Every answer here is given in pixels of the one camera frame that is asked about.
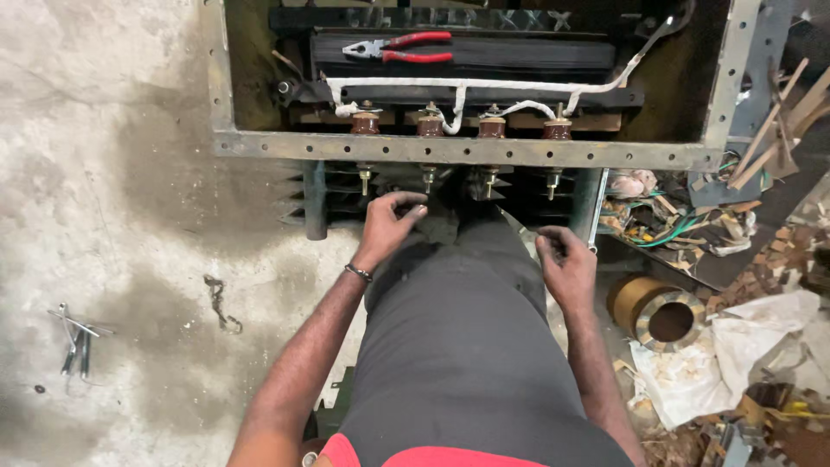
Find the wrist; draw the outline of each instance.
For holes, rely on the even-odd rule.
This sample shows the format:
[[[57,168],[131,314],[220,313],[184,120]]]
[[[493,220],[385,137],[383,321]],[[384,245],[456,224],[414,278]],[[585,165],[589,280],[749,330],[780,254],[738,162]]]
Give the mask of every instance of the wrist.
[[[373,255],[365,252],[361,252],[358,250],[357,253],[354,254],[351,261],[352,265],[355,266],[357,269],[361,271],[366,271],[367,273],[371,274],[374,273],[374,270],[380,264],[380,260],[376,259]]]

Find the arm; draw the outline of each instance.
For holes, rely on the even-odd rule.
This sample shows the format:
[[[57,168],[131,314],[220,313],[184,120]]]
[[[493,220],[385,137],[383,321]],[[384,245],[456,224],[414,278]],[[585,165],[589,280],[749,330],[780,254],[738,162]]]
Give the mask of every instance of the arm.
[[[395,192],[369,203],[364,236],[352,264],[372,272],[393,253],[413,225],[427,214],[417,205],[399,218],[405,204],[426,202],[427,196]],[[357,274],[343,271],[311,316],[288,341],[248,406],[229,467],[295,466],[305,422],[334,365],[354,312],[366,289]]]
[[[646,467],[593,312],[597,257],[564,227],[543,227],[539,235],[536,251],[542,262],[544,283],[562,307],[568,329],[568,363],[585,414],[617,441],[634,465]]]

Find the concrete floor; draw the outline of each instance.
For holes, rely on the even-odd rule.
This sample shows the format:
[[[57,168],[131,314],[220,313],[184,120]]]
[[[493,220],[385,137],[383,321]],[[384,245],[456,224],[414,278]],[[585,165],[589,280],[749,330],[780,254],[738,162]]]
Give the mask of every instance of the concrete floor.
[[[270,362],[357,245],[359,231],[312,243],[278,222],[293,172],[211,153],[197,4],[0,9],[4,465],[224,465]],[[220,331],[205,273],[227,282],[242,334]],[[117,331],[92,342],[88,381],[60,375],[66,336],[46,313],[60,302]],[[565,344],[553,303],[549,320]]]

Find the dirty cloth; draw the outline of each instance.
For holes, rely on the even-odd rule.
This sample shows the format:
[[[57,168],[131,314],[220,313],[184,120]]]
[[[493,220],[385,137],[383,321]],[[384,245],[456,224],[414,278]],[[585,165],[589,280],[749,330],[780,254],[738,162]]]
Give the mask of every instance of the dirty cloth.
[[[544,465],[631,465],[585,417],[545,319],[544,284],[500,218],[454,245],[408,242],[378,270],[340,427],[362,466],[419,446]]]
[[[787,335],[818,315],[818,295],[806,290],[726,308],[694,344],[655,353],[631,342],[637,371],[667,430],[699,415],[732,410],[749,387],[752,366]]]

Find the left hand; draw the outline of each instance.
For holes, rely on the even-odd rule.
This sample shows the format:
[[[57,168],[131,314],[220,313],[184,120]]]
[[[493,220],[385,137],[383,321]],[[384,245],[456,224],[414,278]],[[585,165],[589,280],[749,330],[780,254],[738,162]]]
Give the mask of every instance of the left hand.
[[[352,264],[357,269],[373,272],[401,246],[415,223],[427,215],[427,206],[422,204],[426,202],[425,194],[393,191],[369,203],[364,236]],[[400,209],[413,204],[411,209]]]

